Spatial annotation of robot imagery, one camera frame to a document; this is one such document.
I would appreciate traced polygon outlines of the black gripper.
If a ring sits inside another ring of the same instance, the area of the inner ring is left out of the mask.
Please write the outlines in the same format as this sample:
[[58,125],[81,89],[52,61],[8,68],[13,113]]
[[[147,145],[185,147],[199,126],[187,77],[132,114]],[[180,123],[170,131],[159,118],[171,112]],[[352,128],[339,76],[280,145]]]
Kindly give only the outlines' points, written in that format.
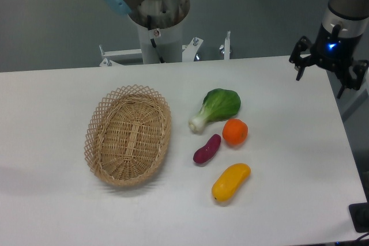
[[[313,44],[306,36],[302,36],[295,44],[289,62],[297,70],[296,80],[300,81],[305,68],[317,65],[329,71],[335,71],[341,87],[337,93],[340,99],[346,89],[359,90],[368,70],[368,60],[354,60],[353,53],[362,38],[339,37],[329,33],[321,25],[316,41]],[[310,55],[302,54],[310,50]]]

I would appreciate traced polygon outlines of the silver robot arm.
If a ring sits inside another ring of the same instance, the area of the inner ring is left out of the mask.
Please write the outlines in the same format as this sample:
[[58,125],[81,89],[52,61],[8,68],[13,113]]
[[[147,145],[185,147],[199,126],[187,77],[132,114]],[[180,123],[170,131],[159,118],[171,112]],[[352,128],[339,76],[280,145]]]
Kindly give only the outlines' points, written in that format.
[[[168,40],[166,30],[188,15],[189,0],[104,0],[115,13],[129,16],[144,36],[141,40],[145,63],[182,60],[182,46]],[[367,60],[355,60],[353,53],[368,25],[368,0],[329,0],[315,42],[301,37],[290,62],[301,79],[306,67],[316,65],[331,71],[341,89],[359,90],[368,70]]]

